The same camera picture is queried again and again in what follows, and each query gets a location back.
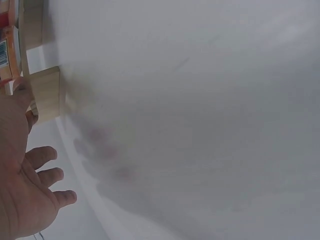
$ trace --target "wooden block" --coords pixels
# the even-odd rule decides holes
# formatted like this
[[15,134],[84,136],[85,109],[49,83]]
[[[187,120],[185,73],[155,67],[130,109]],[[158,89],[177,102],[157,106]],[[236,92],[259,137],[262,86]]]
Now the wooden block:
[[43,6],[44,1],[43,0],[27,0],[24,2],[24,9],[33,9],[35,7]]
[[43,1],[27,4],[24,7],[24,28],[25,28],[25,46],[26,49],[33,49],[42,45],[43,30]]
[[60,115],[59,83],[60,69],[52,67],[29,76],[36,100],[39,121],[43,123]]

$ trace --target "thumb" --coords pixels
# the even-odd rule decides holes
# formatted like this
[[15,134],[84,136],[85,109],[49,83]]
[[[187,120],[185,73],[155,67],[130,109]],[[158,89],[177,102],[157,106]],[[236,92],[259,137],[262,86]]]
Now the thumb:
[[19,107],[25,113],[33,101],[34,94],[30,82],[24,78],[19,77],[13,83],[13,98]]

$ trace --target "white surface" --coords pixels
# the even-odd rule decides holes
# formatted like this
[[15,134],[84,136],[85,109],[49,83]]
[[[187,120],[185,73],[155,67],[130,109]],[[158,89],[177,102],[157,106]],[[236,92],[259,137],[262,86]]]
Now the white surface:
[[317,0],[50,0],[58,122],[112,240],[319,238]]
[[50,121],[34,126],[28,138],[28,149],[52,146],[58,151],[58,159],[47,163],[43,169],[59,167],[64,170],[64,180],[51,187],[53,191],[74,190],[78,201],[63,208],[55,222],[42,231],[45,240],[107,240],[107,235],[88,204],[77,181],[75,171],[68,159],[56,122]]

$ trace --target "hand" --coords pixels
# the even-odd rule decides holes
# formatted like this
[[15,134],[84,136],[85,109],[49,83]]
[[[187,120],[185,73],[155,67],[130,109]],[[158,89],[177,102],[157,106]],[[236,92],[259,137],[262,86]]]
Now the hand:
[[0,96],[0,239],[13,240],[44,230],[59,209],[77,201],[73,191],[52,192],[60,168],[36,172],[57,158],[52,147],[26,153],[28,135],[38,117],[27,111],[33,93],[23,78],[14,82],[12,96]]

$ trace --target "barcode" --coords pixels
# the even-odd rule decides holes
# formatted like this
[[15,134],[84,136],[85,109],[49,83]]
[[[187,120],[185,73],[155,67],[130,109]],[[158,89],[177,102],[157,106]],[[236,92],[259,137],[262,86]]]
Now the barcode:
[[7,40],[0,42],[0,68],[9,65],[8,51],[7,51]]

